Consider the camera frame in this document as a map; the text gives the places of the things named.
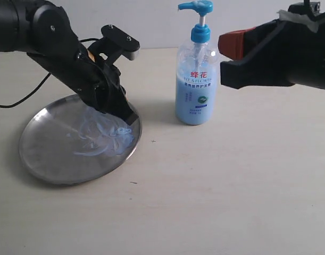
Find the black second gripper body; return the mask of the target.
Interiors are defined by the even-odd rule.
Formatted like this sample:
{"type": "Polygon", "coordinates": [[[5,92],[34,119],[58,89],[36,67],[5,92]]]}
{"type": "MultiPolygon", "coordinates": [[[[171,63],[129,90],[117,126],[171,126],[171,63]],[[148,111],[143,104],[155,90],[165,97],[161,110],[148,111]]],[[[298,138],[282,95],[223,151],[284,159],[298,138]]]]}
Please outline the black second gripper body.
{"type": "Polygon", "coordinates": [[[125,91],[119,69],[106,64],[106,55],[94,56],[78,39],[36,40],[27,55],[99,112],[111,91],[125,91]]]}

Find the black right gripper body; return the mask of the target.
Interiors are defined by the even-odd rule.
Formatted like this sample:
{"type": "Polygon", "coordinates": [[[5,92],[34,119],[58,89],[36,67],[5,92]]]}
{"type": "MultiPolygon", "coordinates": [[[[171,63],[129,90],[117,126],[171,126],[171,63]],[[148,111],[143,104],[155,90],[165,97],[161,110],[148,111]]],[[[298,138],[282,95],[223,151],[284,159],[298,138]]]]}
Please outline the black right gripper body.
{"type": "Polygon", "coordinates": [[[279,18],[286,22],[286,79],[325,90],[325,13],[313,21],[307,14],[280,10],[279,18]]]}

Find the black second robot arm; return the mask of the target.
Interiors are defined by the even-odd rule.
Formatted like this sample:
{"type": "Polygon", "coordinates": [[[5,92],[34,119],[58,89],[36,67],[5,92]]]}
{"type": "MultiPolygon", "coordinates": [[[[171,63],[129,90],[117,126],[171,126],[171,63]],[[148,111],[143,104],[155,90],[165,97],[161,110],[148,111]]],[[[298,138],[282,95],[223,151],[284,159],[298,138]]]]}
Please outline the black second robot arm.
{"type": "MultiPolygon", "coordinates": [[[[132,124],[138,118],[114,65],[132,60],[140,44],[114,25],[85,47],[64,8],[50,1],[0,1],[0,52],[25,52],[88,106],[132,124]]],[[[268,23],[219,36],[221,83],[325,90],[325,12],[303,1],[268,23]]]]}

